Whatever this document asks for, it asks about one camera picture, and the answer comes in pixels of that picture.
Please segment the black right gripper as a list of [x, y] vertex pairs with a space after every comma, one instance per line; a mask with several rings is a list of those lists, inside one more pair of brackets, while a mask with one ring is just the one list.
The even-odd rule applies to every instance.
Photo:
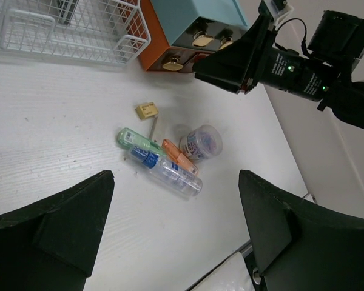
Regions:
[[195, 79], [247, 94], [261, 77], [264, 85], [315, 102], [364, 102], [364, 81], [352, 81], [364, 55], [364, 19], [324, 11], [311, 41], [302, 42], [302, 56], [279, 45], [271, 48], [271, 25], [270, 16], [260, 15], [240, 39], [197, 61]]

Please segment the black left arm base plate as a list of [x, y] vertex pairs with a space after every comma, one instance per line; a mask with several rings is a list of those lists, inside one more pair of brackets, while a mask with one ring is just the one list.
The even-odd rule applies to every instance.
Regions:
[[254, 290], [265, 290], [265, 281], [259, 274], [257, 263], [255, 260], [252, 243], [248, 241], [240, 250], [244, 262], [246, 264], [248, 273], [252, 280], [252, 285], [254, 287]]

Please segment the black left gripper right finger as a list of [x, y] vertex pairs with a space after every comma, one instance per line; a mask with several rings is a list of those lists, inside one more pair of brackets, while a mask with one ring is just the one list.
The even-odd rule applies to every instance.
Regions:
[[364, 290], [364, 219], [295, 196], [249, 170], [238, 187], [265, 290]]

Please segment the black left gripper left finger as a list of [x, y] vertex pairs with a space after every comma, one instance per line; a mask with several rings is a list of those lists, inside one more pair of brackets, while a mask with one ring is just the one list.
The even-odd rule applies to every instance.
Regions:
[[91, 277], [114, 191], [103, 170], [0, 215], [0, 290], [83, 290]]

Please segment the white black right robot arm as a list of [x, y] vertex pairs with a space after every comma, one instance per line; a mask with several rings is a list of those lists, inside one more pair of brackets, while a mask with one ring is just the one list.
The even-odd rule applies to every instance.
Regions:
[[276, 43], [279, 28], [260, 13], [233, 44], [196, 62], [195, 77], [232, 93], [264, 84], [330, 108], [342, 122], [364, 129], [364, 81], [352, 71], [364, 55], [364, 19], [327, 10], [301, 52]]

